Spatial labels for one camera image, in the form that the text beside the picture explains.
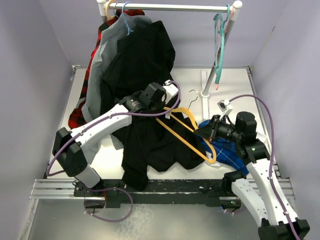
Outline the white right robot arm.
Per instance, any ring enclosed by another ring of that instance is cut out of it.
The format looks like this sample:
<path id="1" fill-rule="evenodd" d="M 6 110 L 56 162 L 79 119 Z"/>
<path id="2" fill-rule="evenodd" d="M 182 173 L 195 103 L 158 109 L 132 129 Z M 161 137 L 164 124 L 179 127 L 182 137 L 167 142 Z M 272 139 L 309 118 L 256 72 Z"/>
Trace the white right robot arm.
<path id="1" fill-rule="evenodd" d="M 255 116 L 241 111 L 234 124 L 214 115 L 194 133 L 209 142 L 224 139 L 235 144 L 236 153 L 254 179 L 258 192 L 239 170 L 224 175 L 222 190 L 228 196 L 240 198 L 254 218 L 261 240 L 302 240 L 310 231 L 309 223 L 300 219 L 288 202 L 273 171 L 267 147 L 257 138 L 256 128 Z"/>

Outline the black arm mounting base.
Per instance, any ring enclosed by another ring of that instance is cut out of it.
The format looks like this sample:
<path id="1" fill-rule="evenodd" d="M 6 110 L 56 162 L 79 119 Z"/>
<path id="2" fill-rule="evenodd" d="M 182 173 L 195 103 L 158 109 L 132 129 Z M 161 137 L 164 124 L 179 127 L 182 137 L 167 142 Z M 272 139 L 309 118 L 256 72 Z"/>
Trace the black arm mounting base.
<path id="1" fill-rule="evenodd" d="M 241 200 L 225 191 L 221 179 L 152 179 L 142 191 L 126 185 L 120 179 L 104 179 L 102 191 L 86 189 L 78 180 L 72 182 L 74 196 L 85 199 L 89 208 L 95 206 L 119 208 L 122 204 L 205 205 L 236 211 Z"/>

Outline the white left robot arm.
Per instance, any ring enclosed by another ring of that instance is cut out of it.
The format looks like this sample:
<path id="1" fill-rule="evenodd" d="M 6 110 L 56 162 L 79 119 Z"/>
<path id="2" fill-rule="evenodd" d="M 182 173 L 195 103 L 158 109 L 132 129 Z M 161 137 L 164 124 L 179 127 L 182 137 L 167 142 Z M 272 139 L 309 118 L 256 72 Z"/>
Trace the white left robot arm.
<path id="1" fill-rule="evenodd" d="M 132 118 L 159 117 L 172 99 L 180 97 L 180 87 L 173 81 L 164 85 L 150 83 L 145 90 L 125 96 L 112 109 L 91 122 L 68 131 L 56 132 L 52 162 L 58 162 L 68 177 L 79 181 L 91 196 L 103 191 L 103 180 L 91 167 L 98 152 L 98 143 L 113 132 L 127 127 Z"/>

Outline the black polo shirt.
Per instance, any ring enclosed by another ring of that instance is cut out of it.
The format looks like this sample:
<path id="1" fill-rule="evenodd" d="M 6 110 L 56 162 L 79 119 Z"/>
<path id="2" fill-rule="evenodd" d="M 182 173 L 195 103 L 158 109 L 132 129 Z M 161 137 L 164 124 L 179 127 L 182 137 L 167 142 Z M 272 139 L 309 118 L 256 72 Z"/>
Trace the black polo shirt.
<path id="1" fill-rule="evenodd" d="M 143 190 L 149 181 L 148 167 L 165 172 L 179 163 L 184 169 L 191 170 L 204 162 L 154 117 L 134 116 L 129 126 L 113 135 L 123 144 L 122 181 L 138 191 Z"/>

